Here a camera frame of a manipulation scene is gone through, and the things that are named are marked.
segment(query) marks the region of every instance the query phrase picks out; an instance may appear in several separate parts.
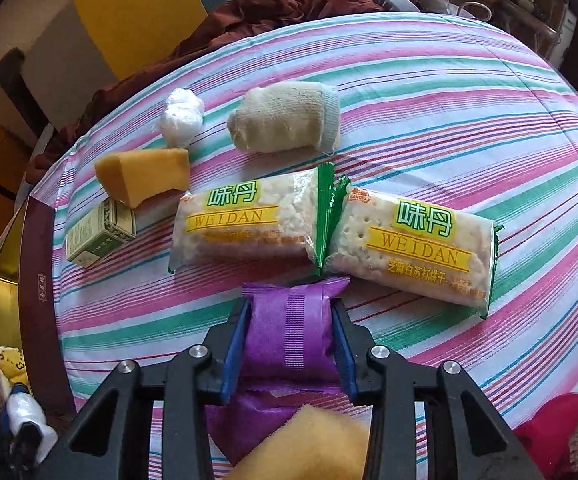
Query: yellow wall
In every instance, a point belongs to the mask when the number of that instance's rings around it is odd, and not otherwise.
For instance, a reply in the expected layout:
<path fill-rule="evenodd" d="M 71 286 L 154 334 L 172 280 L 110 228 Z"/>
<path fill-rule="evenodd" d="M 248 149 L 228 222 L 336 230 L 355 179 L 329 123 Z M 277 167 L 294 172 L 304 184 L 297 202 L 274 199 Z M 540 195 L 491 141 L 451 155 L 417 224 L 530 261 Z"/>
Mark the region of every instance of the yellow wall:
<path fill-rule="evenodd" d="M 118 78 L 169 54 L 207 16 L 200 0 L 75 0 L 82 23 Z"/>

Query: yellow toy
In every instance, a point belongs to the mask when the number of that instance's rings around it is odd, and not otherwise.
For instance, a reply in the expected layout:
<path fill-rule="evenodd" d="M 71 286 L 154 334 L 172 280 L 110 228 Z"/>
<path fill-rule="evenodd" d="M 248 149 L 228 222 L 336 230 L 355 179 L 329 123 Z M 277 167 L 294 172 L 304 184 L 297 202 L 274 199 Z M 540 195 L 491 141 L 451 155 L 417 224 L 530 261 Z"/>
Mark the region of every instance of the yellow toy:
<path fill-rule="evenodd" d="M 26 374 L 24 358 L 17 348 L 9 348 L 0 352 L 0 370 L 11 386 L 15 383 L 22 383 L 27 388 L 29 387 L 29 377 Z"/>

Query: white plastic bag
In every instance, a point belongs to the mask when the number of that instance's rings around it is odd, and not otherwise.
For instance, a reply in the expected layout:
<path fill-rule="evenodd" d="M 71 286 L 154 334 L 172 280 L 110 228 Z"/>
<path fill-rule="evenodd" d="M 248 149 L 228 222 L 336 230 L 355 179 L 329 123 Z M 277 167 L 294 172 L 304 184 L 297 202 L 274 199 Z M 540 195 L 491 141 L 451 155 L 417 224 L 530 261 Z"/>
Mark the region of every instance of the white plastic bag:
<path fill-rule="evenodd" d="M 176 88 L 166 98 L 158 127 L 169 148 L 187 148 L 202 131 L 204 102 L 186 88 Z"/>
<path fill-rule="evenodd" d="M 498 250 L 494 222 L 358 187 L 350 187 L 338 207 L 326 271 L 471 306 L 486 316 Z"/>
<path fill-rule="evenodd" d="M 169 269 L 216 259 L 308 254 L 322 266 L 333 165 L 230 184 L 181 199 Z"/>

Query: yellow label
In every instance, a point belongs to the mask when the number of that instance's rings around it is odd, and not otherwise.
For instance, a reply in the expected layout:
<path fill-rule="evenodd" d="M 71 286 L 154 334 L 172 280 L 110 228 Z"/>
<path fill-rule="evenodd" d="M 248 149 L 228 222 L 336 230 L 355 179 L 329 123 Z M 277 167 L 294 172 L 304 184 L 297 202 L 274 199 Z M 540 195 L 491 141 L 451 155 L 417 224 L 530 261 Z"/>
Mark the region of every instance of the yellow label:
<path fill-rule="evenodd" d="M 207 203 L 205 207 L 207 209 L 251 207 L 258 200 L 259 189 L 260 183 L 257 180 L 216 187 L 210 189 L 207 193 Z"/>
<path fill-rule="evenodd" d="M 469 272 L 469 259 L 471 257 L 469 251 L 439 244 L 432 240 L 372 226 L 369 228 L 369 239 L 366 246 L 386 253 L 409 256 L 448 269 Z"/>
<path fill-rule="evenodd" d="M 419 200 L 402 200 L 396 205 L 391 225 L 413 235 L 424 235 L 449 242 L 456 229 L 451 209 Z"/>
<path fill-rule="evenodd" d="M 265 205 L 189 215 L 186 219 L 186 232 L 241 225 L 277 224 L 278 209 L 277 205 Z"/>

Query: small green box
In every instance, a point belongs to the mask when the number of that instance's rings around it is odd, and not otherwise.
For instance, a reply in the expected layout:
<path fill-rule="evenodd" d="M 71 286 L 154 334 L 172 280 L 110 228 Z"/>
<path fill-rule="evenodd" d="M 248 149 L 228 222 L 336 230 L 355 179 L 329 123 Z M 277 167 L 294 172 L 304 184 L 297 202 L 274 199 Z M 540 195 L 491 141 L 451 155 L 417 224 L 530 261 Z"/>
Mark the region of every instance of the small green box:
<path fill-rule="evenodd" d="M 133 211 L 107 198 L 67 232 L 67 260 L 90 267 L 134 238 Z"/>

